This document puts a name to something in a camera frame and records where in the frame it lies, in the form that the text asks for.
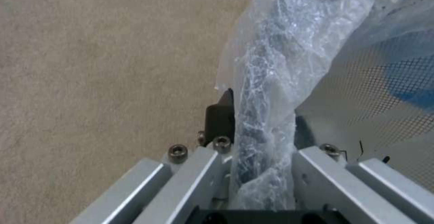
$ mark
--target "perforated metal sheet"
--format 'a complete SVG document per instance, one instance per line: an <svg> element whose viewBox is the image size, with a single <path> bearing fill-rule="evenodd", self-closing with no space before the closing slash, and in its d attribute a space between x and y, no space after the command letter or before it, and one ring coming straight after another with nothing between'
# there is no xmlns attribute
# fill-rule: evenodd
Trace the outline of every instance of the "perforated metal sheet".
<svg viewBox="0 0 434 224"><path fill-rule="evenodd" d="M389 156L389 165L434 192L434 32L362 50L344 48L296 110L314 141L349 162Z"/></svg>

